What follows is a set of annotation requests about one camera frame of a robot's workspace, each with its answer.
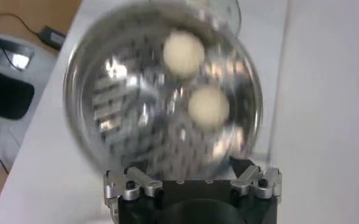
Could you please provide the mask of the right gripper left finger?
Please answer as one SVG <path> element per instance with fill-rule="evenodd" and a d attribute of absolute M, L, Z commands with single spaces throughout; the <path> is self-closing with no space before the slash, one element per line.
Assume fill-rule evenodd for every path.
<path fill-rule="evenodd" d="M 125 172 L 106 171 L 104 175 L 104 198 L 106 200 L 122 197 L 125 201 L 137 200 L 143 191 L 148 197 L 163 189 L 160 180 L 153 180 L 137 167 L 128 167 Z"/>

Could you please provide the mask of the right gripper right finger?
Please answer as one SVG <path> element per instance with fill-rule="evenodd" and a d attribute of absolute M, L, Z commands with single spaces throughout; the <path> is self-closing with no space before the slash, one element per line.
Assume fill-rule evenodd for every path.
<path fill-rule="evenodd" d="M 248 195 L 252 191 L 257 198 L 270 199 L 282 197 L 283 175 L 278 168 L 270 167 L 262 172 L 258 166 L 249 166 L 237 179 L 231 180 L 231 187 L 239 196 Z"/>

